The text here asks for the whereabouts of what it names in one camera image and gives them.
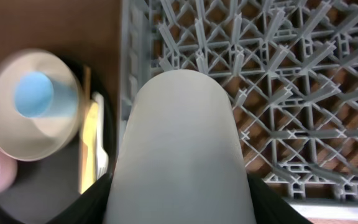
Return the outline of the black round tray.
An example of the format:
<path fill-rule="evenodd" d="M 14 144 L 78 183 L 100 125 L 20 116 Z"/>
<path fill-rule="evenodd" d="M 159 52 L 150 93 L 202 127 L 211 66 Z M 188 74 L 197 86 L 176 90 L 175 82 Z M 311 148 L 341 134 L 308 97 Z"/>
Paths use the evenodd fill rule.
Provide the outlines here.
<path fill-rule="evenodd" d="M 67 65 L 80 83 L 83 69 Z M 37 161 L 15 159 L 15 181 L 0 193 L 0 223 L 47 223 L 82 195 L 79 186 L 83 117 L 77 134 L 63 149 Z"/>

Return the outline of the cream round plate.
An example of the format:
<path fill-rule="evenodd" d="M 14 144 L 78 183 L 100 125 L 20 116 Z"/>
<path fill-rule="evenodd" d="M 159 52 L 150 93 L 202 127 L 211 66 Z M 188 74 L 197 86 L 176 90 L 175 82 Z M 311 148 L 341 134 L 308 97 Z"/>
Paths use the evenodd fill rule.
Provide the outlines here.
<path fill-rule="evenodd" d="M 60 103 L 50 115 L 20 114 L 14 94 L 21 79 L 40 72 L 77 98 Z M 20 161 L 37 161 L 63 149 L 77 134 L 83 117 L 83 92 L 78 78 L 56 55 L 41 49 L 18 51 L 0 63 L 0 150 Z"/>

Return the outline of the white plastic fork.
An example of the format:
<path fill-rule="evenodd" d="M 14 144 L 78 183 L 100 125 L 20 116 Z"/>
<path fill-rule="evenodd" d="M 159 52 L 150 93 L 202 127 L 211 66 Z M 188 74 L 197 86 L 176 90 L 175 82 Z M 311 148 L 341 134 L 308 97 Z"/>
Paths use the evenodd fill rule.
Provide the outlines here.
<path fill-rule="evenodd" d="M 96 178 L 99 179 L 107 171 L 109 156 L 104 150 L 104 97 L 94 92 L 93 99 L 99 106 L 96 127 Z"/>

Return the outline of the cream plastic cup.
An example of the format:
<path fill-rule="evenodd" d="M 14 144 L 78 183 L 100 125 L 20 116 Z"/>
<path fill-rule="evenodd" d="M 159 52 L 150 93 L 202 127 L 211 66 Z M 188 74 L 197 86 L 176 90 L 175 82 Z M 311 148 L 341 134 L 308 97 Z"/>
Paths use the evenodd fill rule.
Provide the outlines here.
<path fill-rule="evenodd" d="M 232 108 L 212 78 L 172 70 L 138 92 L 106 223 L 254 223 Z"/>

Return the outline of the wooden chopstick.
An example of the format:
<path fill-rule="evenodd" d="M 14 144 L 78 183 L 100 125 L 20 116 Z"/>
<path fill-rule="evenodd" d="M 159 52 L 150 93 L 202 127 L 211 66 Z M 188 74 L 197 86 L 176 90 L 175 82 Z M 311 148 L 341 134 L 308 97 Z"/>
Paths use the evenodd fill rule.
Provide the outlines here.
<path fill-rule="evenodd" d="M 85 104 L 89 104 L 90 100 L 90 90 L 91 90 L 91 69 L 89 66 L 83 66 L 83 89 L 84 89 L 84 98 Z"/>

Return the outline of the yellow plastic knife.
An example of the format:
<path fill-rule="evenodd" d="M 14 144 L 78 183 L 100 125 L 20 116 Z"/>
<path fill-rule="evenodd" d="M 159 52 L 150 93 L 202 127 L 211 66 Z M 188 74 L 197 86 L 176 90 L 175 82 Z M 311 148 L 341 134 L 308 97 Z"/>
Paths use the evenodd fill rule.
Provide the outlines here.
<path fill-rule="evenodd" d="M 81 134 L 81 175 L 79 193 L 85 193 L 96 181 L 96 127 L 98 104 L 91 100 Z"/>

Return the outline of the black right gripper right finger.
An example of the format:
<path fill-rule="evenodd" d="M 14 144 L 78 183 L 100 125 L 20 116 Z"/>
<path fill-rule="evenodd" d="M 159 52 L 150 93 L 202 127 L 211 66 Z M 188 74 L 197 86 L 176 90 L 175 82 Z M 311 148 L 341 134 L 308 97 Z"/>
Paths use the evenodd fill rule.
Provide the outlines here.
<path fill-rule="evenodd" d="M 312 224 L 260 177 L 248 174 L 247 179 L 257 224 Z"/>

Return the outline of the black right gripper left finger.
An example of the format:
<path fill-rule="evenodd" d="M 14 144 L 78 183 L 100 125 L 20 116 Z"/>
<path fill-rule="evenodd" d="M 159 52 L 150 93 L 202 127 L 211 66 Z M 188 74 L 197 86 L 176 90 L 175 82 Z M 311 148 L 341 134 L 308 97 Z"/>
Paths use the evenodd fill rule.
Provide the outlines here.
<path fill-rule="evenodd" d="M 74 203 L 47 224 L 102 224 L 112 179 L 112 174 L 104 174 Z"/>

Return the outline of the grey dishwasher rack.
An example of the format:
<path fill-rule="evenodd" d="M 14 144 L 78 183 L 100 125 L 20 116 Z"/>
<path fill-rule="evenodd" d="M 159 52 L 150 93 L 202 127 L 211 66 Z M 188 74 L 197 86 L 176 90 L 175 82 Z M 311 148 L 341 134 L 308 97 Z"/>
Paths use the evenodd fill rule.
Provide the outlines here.
<path fill-rule="evenodd" d="M 154 76 L 228 95 L 246 169 L 280 195 L 358 201 L 358 1 L 123 1 L 120 130 Z"/>

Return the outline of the light blue plastic cup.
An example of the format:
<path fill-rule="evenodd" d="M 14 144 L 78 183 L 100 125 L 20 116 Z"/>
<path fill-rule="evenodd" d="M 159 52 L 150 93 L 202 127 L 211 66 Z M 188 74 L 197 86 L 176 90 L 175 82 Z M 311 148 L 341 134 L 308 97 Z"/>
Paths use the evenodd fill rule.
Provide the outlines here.
<path fill-rule="evenodd" d="M 26 118 L 74 116 L 78 105 L 75 88 L 42 72 L 27 73 L 14 90 L 14 107 Z"/>

